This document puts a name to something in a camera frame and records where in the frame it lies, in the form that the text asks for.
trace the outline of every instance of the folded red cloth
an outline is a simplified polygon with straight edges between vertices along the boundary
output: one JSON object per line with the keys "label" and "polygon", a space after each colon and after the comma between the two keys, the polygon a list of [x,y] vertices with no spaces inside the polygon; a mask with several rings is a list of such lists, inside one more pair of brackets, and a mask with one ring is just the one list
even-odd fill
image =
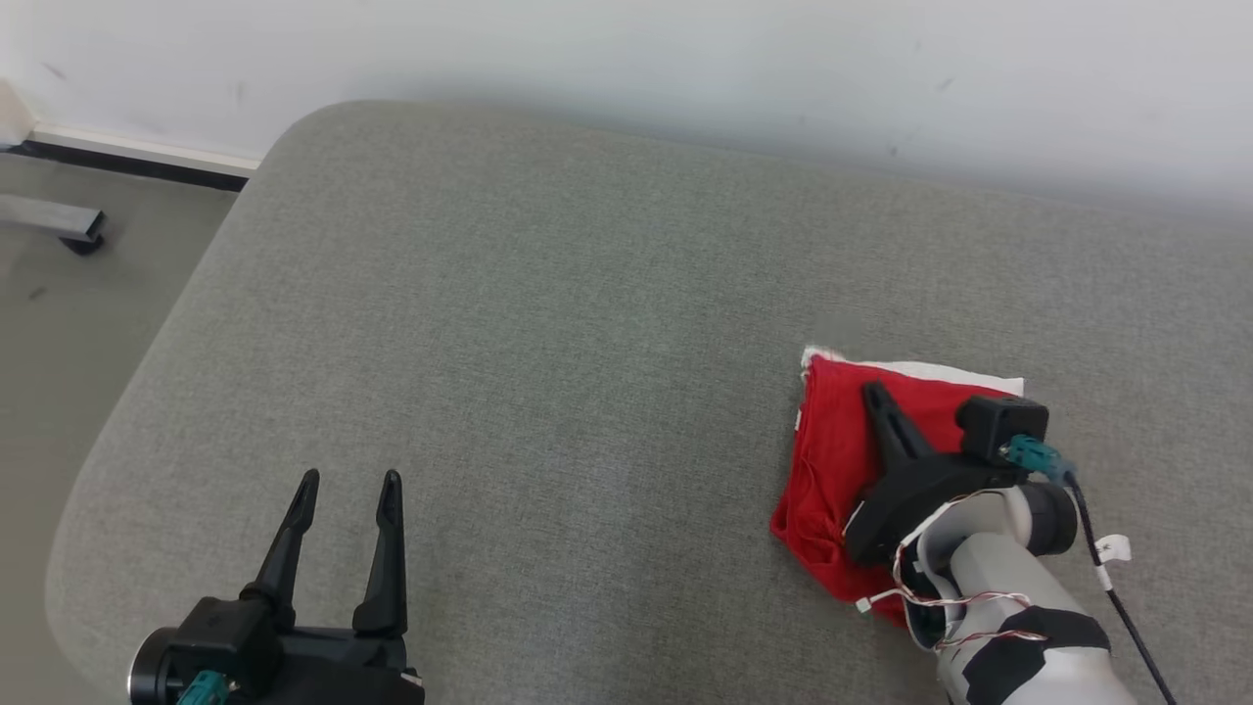
{"label": "folded red cloth", "polygon": [[[771,531],[831,595],[845,602],[893,587],[886,566],[858,566],[843,546],[845,525],[860,495],[880,475],[861,392],[865,383],[876,379],[937,453],[960,450],[961,430],[954,421],[957,407],[975,394],[1004,396],[818,357],[811,361],[792,450],[792,475],[771,520]],[[900,597],[876,602],[875,611],[905,626]]]}

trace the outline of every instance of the cable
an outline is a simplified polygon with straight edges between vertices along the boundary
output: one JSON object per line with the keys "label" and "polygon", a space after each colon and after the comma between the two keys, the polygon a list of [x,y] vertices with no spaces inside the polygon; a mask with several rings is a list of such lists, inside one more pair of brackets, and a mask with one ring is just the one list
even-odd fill
{"label": "cable", "polygon": [[1093,557],[1093,565],[1096,566],[1096,572],[1103,576],[1101,585],[1105,587],[1105,595],[1109,596],[1109,601],[1114,604],[1114,610],[1118,611],[1119,619],[1123,620],[1123,625],[1126,626],[1126,631],[1131,635],[1131,641],[1135,642],[1135,647],[1140,651],[1140,657],[1144,659],[1144,665],[1149,667],[1149,675],[1158,684],[1158,690],[1162,691],[1162,696],[1165,697],[1169,705],[1175,705],[1174,695],[1170,694],[1170,687],[1167,686],[1165,679],[1162,677],[1162,671],[1158,670],[1158,665],[1153,661],[1153,655],[1149,654],[1149,647],[1144,645],[1144,640],[1140,639],[1140,631],[1135,629],[1135,622],[1131,621],[1131,616],[1126,614],[1126,607],[1123,606],[1123,601],[1118,599],[1118,594],[1114,592],[1114,586],[1110,585],[1108,574],[1105,574],[1105,566],[1101,563],[1100,553],[1096,551],[1096,540],[1093,538],[1093,521],[1088,516],[1088,502],[1084,501],[1084,492],[1079,490],[1079,481],[1075,480],[1073,472],[1066,472],[1063,476],[1070,492],[1075,496],[1075,506],[1079,507],[1079,521],[1084,525],[1084,536],[1088,538],[1088,552]]}

